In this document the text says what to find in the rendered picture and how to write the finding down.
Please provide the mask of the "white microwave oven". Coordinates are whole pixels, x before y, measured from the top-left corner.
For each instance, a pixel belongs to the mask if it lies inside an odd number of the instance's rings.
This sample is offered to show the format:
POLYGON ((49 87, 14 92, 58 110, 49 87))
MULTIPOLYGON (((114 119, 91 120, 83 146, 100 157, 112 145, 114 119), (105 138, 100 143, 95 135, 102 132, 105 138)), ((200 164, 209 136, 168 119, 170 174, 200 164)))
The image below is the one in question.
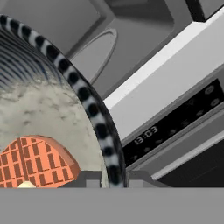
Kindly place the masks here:
POLYGON ((107 29, 118 39, 92 88, 120 138, 125 177, 158 181, 224 140, 224 0, 205 22, 195 0, 0 0, 70 62, 107 29))

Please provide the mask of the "grey microwave turntable plate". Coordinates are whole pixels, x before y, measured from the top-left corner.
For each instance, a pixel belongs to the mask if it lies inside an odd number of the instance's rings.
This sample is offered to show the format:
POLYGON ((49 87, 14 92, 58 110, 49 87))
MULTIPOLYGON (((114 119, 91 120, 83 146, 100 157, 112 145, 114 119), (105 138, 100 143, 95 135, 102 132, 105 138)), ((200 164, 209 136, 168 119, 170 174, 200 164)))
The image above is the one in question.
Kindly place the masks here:
POLYGON ((72 58, 73 65, 93 84, 116 48, 116 29, 107 29, 85 44, 72 58))

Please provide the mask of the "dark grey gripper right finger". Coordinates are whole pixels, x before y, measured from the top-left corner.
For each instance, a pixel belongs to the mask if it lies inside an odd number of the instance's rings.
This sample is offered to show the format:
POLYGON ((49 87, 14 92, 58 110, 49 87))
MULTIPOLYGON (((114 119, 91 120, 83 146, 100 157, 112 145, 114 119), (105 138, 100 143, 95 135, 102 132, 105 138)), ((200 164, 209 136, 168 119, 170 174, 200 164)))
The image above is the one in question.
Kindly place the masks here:
POLYGON ((129 171, 127 181, 129 188, 166 187, 165 184, 154 180, 147 171, 129 171))

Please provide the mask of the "pale butter pat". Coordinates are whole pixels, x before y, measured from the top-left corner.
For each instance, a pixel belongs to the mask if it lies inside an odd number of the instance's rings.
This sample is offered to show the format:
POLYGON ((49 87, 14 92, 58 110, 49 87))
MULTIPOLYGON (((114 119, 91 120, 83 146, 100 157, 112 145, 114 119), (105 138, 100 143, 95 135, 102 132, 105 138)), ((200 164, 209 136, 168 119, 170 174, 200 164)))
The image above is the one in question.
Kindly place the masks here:
POLYGON ((17 188, 36 188, 36 186, 30 181, 24 181, 17 188))

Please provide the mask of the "dark cupboard front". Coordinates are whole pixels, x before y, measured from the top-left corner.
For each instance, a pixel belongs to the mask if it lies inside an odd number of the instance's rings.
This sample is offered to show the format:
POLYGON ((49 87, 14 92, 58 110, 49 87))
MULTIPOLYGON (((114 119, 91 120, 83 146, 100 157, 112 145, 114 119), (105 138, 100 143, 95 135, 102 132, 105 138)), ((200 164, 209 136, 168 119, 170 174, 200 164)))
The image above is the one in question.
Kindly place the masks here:
POLYGON ((224 140, 158 181, 171 187, 224 187, 224 140))

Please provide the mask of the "orange waffle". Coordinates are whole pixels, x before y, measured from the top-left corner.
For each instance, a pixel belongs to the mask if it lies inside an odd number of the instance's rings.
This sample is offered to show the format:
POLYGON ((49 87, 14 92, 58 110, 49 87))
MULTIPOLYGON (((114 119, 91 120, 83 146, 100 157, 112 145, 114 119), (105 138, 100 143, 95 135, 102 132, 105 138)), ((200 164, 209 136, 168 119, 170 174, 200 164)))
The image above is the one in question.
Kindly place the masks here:
POLYGON ((68 149, 47 136, 21 136, 0 152, 0 188, 17 188, 25 181, 57 188, 76 180, 80 171, 68 149))

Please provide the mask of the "bowl with black-white checked rim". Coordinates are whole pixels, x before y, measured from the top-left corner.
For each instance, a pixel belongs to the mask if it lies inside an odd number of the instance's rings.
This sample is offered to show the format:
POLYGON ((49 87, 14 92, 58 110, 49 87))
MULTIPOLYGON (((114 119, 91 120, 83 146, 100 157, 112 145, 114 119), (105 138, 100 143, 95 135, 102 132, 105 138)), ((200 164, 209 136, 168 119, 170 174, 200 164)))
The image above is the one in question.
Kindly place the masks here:
POLYGON ((126 185, 120 138, 101 97, 30 27, 0 14, 0 152, 19 137, 51 137, 102 187, 126 185))

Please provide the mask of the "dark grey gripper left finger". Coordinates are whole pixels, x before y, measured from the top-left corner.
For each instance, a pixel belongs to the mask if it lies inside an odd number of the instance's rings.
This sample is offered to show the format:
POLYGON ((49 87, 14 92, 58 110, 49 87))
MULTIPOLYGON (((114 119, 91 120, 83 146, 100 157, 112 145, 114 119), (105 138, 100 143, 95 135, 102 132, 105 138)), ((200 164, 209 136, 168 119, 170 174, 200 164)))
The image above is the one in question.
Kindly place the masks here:
POLYGON ((100 188, 102 173, 100 171, 81 171, 76 180, 63 185, 68 188, 100 188))

